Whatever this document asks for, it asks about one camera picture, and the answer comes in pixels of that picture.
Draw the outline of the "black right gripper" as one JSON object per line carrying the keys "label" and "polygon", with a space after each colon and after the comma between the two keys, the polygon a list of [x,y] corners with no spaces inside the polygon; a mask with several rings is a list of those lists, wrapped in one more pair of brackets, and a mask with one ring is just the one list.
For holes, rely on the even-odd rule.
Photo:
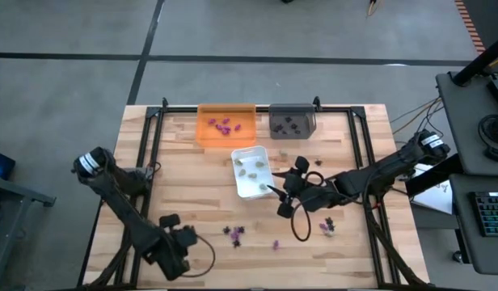
{"label": "black right gripper", "polygon": [[284,218],[293,216],[292,203],[297,199],[307,212],[315,212],[321,208],[332,208],[340,205],[342,196],[336,190],[333,183],[324,181],[323,176],[316,172],[310,171],[309,162],[306,158],[299,156],[295,161],[294,167],[286,172],[273,173],[277,178],[284,180],[282,190],[268,185],[268,188],[275,192],[280,204],[277,214]]}

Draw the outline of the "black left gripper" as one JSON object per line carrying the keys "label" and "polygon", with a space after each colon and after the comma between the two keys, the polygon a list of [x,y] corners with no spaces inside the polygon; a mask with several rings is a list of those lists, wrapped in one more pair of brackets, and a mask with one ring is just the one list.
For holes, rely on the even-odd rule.
{"label": "black left gripper", "polygon": [[175,280],[190,270],[186,260],[188,248],[197,244],[195,228],[189,225],[176,228],[180,222],[175,213],[161,216],[155,229],[157,240],[146,254],[146,262],[156,263],[167,280]]}

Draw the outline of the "white plastic bin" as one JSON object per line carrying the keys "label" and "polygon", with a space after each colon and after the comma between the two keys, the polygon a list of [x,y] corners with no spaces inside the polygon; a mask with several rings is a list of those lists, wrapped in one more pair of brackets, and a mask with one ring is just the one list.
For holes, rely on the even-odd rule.
{"label": "white plastic bin", "polygon": [[[267,190],[260,189],[261,183],[265,183],[267,186],[274,186],[272,170],[268,160],[268,153],[263,146],[258,145],[234,150],[231,153],[231,159],[233,162],[237,193],[240,198],[244,200],[251,200],[258,199],[268,194],[273,194],[273,191],[269,188]],[[235,165],[235,159],[239,159],[243,165]],[[256,167],[255,163],[258,161],[263,162],[265,166],[260,168]],[[247,173],[244,176],[238,176],[238,173],[242,169],[245,169]],[[256,173],[257,178],[250,179],[248,175],[251,173]]]}

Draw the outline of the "orange translucent plastic bin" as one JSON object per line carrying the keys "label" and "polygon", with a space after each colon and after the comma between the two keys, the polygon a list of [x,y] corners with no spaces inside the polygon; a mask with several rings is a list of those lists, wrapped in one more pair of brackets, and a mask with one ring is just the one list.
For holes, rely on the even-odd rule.
{"label": "orange translucent plastic bin", "polygon": [[[223,124],[224,118],[230,122]],[[216,129],[216,124],[231,129],[229,135],[223,135]],[[241,129],[234,130],[240,124]],[[243,148],[253,146],[256,141],[256,106],[253,103],[217,103],[199,104],[196,117],[196,142],[202,147]]]}

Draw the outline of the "grey translucent plastic bin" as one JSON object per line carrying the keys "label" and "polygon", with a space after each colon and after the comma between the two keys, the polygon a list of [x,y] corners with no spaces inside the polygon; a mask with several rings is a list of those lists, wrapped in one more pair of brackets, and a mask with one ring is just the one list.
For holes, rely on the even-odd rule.
{"label": "grey translucent plastic bin", "polygon": [[[308,139],[316,130],[316,118],[314,106],[307,103],[287,103],[287,104],[271,104],[268,108],[268,121],[270,137],[274,140],[302,140]],[[292,118],[290,123],[286,123],[285,118]],[[272,130],[279,124],[283,125],[283,129],[279,133],[274,133]],[[298,126],[299,135],[294,134],[295,129],[291,129],[291,124]]]}

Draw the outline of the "black support bar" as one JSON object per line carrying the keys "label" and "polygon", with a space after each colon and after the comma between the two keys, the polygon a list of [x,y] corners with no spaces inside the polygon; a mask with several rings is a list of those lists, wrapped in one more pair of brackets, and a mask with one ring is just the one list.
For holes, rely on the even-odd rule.
{"label": "black support bar", "polygon": [[405,185],[409,197],[416,196],[439,183],[446,181],[452,174],[462,174],[462,164],[458,154],[409,179]]}

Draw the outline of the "grey metal cart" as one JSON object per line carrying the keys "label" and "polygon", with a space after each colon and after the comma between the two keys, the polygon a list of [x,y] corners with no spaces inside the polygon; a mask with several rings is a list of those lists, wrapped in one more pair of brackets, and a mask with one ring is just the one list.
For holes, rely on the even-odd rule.
{"label": "grey metal cart", "polygon": [[30,205],[53,207],[56,198],[0,179],[0,283]]}

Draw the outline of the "white paper sheet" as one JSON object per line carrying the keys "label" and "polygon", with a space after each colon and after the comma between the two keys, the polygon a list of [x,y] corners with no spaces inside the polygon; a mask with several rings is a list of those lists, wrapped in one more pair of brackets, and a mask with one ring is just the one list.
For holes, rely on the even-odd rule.
{"label": "white paper sheet", "polygon": [[449,180],[438,183],[427,190],[412,197],[412,202],[441,213],[452,215],[453,211],[453,191]]}

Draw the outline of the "black box with blue light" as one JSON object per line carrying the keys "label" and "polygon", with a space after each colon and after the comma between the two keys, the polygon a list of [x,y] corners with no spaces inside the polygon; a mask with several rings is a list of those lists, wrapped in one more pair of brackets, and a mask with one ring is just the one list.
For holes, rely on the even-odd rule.
{"label": "black box with blue light", "polygon": [[15,167],[15,160],[0,153],[0,179],[8,180]]}

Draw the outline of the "dark grey desk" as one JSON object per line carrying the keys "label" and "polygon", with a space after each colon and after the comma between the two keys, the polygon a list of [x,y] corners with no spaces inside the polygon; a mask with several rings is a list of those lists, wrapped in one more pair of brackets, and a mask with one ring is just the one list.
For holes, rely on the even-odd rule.
{"label": "dark grey desk", "polygon": [[472,192],[498,192],[498,178],[451,175],[449,181],[463,240],[463,259],[469,261],[478,273],[498,275],[498,237],[481,235],[471,205]]}
{"label": "dark grey desk", "polygon": [[456,151],[468,175],[498,176],[498,162],[483,155],[486,146],[478,133],[483,117],[498,114],[498,104],[487,89],[489,82],[489,78],[476,77],[465,86],[457,86],[449,74],[436,76]]}

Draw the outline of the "black backlit keyboard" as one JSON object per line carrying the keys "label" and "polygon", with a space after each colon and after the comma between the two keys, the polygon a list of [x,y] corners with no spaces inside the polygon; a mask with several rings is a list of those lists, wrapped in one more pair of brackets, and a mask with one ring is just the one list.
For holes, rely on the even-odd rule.
{"label": "black backlit keyboard", "polygon": [[498,237],[498,192],[472,192],[471,205],[481,235]]}

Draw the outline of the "black round monitor base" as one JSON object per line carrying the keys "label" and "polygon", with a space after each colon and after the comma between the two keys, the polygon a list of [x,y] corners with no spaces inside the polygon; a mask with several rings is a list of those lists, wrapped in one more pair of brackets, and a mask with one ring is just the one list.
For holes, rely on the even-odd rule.
{"label": "black round monitor base", "polygon": [[486,146],[483,155],[498,162],[498,115],[483,117],[478,123],[478,135]]}

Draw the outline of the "orange striped edge strip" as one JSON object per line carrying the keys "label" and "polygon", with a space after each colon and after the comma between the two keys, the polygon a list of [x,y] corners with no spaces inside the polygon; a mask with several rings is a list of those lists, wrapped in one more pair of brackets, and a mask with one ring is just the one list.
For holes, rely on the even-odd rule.
{"label": "orange striped edge strip", "polygon": [[475,47],[475,50],[478,54],[483,53],[486,48],[479,36],[479,33],[476,30],[475,25],[472,22],[470,13],[468,12],[465,3],[463,0],[454,0],[454,4],[458,9],[458,13],[460,14],[462,21],[465,24],[466,30],[471,38],[472,44]]}

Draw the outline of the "black slanted post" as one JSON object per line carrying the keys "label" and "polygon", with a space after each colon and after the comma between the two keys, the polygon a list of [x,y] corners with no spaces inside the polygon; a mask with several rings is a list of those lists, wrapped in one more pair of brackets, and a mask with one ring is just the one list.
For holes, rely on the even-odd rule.
{"label": "black slanted post", "polygon": [[451,76],[452,82],[457,86],[464,86],[476,74],[482,73],[486,68],[498,65],[498,40],[489,48],[484,50],[469,65]]}

